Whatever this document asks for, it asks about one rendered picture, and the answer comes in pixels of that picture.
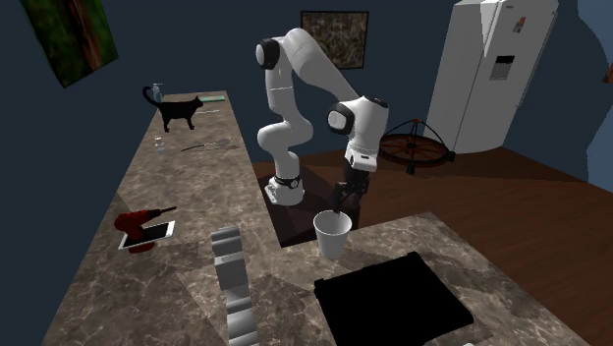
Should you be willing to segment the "brown framed wall picture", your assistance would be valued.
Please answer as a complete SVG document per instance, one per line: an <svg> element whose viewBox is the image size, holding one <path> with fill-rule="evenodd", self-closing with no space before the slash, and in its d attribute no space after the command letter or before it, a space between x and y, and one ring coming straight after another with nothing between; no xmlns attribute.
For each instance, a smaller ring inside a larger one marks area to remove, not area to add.
<svg viewBox="0 0 613 346"><path fill-rule="evenodd" d="M338 69L362 69L368 11L301 11L301 28Z"/></svg>

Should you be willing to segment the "black cat figure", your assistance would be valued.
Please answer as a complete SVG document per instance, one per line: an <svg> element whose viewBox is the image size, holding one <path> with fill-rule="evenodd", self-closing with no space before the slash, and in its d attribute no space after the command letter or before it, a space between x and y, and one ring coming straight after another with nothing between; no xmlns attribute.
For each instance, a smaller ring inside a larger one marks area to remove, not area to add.
<svg viewBox="0 0 613 346"><path fill-rule="evenodd" d="M150 86L145 86L142 89L144 98L152 105L156 106L161 113L163 121L163 129L165 133L169 133L168 124L171 120L185 119L191 130L195 128L192 118L196 111L203 105L203 102L196 96L189 101L161 101L158 102L148 95L151 90Z"/></svg>

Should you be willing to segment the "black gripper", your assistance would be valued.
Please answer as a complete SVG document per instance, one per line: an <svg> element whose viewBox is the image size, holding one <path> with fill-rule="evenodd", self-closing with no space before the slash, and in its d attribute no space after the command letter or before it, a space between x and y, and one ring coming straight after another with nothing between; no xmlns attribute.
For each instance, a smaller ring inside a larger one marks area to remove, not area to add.
<svg viewBox="0 0 613 346"><path fill-rule="evenodd" d="M365 195L369 186L368 171L353 168L348 161L344 162L344 182L337 182L332 192L332 210L339 213L347 195Z"/></svg>

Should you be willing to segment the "white refrigerator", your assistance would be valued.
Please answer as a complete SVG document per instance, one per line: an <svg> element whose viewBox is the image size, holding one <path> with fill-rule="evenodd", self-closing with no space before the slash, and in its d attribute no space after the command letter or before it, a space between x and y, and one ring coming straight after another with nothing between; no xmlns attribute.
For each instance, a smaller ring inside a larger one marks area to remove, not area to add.
<svg viewBox="0 0 613 346"><path fill-rule="evenodd" d="M454 5L423 135L456 153L501 146L557 18L558 0Z"/></svg>

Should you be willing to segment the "green wall picture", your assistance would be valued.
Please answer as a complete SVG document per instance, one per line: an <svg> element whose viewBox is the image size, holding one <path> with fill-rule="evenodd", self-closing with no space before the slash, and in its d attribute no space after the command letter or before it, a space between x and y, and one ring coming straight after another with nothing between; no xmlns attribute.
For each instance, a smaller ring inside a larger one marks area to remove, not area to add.
<svg viewBox="0 0 613 346"><path fill-rule="evenodd" d="M101 0L20 0L39 46L63 88L116 61Z"/></svg>

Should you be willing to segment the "wooden wagon wheel on stand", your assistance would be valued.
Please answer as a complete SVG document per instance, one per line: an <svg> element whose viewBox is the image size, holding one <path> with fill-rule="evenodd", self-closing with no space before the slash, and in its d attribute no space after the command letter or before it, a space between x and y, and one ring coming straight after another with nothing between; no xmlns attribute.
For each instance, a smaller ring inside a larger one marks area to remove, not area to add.
<svg viewBox="0 0 613 346"><path fill-rule="evenodd" d="M378 156L405 166L406 173L414 175L417 168L432 168L454 162L456 152L449 149L424 121L412 119L384 133Z"/></svg>

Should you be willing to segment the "dark robot stand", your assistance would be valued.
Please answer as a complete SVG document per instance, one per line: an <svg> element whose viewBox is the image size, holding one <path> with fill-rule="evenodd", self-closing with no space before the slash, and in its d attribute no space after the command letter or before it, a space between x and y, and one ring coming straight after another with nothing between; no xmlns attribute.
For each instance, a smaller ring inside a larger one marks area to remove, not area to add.
<svg viewBox="0 0 613 346"><path fill-rule="evenodd" d="M317 172L318 166L302 166L301 174L305 188L303 200L296 205L284 206L270 202L264 188L274 175L274 164L259 162L252 165L262 191L276 236L281 248L294 246L316 239L313 218L322 210L330 208L329 198L333 183Z"/></svg>

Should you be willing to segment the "white tablet with black screen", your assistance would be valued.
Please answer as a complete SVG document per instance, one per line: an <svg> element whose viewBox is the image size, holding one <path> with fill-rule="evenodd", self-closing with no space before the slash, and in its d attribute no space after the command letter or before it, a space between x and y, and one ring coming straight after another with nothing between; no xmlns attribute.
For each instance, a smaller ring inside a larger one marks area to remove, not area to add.
<svg viewBox="0 0 613 346"><path fill-rule="evenodd" d="M124 235L118 249L130 249L144 244L171 238L174 233L175 223L176 221L172 220L169 222L144 227L142 230L142 237L137 240L131 240L128 235Z"/></svg>

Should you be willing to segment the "red power drill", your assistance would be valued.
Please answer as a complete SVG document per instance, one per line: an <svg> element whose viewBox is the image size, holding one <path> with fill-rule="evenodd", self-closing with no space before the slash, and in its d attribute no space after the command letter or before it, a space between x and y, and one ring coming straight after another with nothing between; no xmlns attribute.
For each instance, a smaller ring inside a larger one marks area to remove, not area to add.
<svg viewBox="0 0 613 346"><path fill-rule="evenodd" d="M137 240L142 237L143 224L160 216L163 213L175 210L175 206L168 208L146 209L134 212L126 212L119 214L115 221L114 227L118 231L122 231L128 235L131 240ZM127 249L131 254L138 254L152 250L156 242L144 244L138 247Z"/></svg>

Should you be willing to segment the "white paper cup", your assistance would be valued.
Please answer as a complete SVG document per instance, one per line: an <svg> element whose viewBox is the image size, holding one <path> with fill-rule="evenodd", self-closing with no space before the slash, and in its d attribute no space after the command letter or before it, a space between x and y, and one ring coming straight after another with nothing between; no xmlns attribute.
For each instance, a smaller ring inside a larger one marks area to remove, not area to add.
<svg viewBox="0 0 613 346"><path fill-rule="evenodd" d="M323 210L313 218L313 227L320 253L329 260L341 256L353 227L352 219L342 211Z"/></svg>

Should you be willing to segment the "grey ridged rack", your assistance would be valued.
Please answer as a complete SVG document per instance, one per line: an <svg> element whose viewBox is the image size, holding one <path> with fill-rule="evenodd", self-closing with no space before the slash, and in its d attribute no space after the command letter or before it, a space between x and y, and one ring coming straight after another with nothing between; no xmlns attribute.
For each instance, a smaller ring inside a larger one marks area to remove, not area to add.
<svg viewBox="0 0 613 346"><path fill-rule="evenodd" d="M226 298L229 346L259 346L239 226L213 232L211 247L219 287Z"/></svg>

